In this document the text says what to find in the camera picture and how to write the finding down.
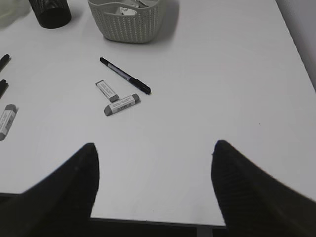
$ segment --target floor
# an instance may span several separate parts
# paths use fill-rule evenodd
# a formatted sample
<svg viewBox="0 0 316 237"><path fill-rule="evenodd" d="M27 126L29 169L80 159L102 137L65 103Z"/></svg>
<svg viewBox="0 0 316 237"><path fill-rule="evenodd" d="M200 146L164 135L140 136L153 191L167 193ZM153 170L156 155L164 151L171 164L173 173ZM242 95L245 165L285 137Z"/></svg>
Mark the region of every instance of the floor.
<svg viewBox="0 0 316 237"><path fill-rule="evenodd" d="M14 195L0 194L0 205ZM90 237L227 237L226 229L210 226L135 222L91 218Z"/></svg>

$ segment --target white wall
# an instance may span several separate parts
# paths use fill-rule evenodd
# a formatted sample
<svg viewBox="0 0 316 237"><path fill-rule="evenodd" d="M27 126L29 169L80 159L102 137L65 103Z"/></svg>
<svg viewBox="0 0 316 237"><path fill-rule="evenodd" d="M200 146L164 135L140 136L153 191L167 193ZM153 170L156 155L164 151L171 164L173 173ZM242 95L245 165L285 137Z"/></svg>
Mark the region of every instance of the white wall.
<svg viewBox="0 0 316 237"><path fill-rule="evenodd" d="M316 89L316 0L276 0Z"/></svg>

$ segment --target eraser label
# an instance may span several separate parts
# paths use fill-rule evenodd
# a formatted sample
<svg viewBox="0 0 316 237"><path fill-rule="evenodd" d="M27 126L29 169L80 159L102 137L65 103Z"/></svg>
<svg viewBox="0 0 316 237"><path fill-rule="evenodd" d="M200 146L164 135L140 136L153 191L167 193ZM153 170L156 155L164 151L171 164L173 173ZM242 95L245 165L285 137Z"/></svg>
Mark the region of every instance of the eraser label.
<svg viewBox="0 0 316 237"><path fill-rule="evenodd" d="M0 133L7 135L12 122L15 118L15 112L12 110L5 110L0 118Z"/></svg>
<svg viewBox="0 0 316 237"><path fill-rule="evenodd" d="M128 107L131 107L136 104L136 101L132 95L125 97L124 99L121 99L117 102L114 102L110 104L110 108L112 110L112 113L115 114L121 110L124 110Z"/></svg>

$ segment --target black cup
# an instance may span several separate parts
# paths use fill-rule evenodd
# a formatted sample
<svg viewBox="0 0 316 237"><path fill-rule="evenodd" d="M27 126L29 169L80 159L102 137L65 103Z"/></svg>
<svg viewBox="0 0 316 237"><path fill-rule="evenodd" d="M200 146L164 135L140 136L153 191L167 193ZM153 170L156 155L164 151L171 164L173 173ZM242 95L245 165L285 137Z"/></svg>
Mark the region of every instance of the black cup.
<svg viewBox="0 0 316 237"><path fill-rule="evenodd" d="M66 0L29 0L39 24L48 29L59 28L71 20Z"/></svg>

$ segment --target pen holder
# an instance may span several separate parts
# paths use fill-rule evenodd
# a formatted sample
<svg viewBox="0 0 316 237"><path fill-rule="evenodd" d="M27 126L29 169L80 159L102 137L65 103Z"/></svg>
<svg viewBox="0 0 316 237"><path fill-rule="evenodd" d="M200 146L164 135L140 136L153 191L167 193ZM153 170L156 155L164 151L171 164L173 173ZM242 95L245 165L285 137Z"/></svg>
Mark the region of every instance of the pen holder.
<svg viewBox="0 0 316 237"><path fill-rule="evenodd" d="M144 5L137 7L137 2ZM104 37L127 43L151 41L161 26L166 10L166 0L88 0L88 3Z"/></svg>
<svg viewBox="0 0 316 237"><path fill-rule="evenodd" d="M66 0L29 0L39 24L48 29L59 28L71 20Z"/></svg>

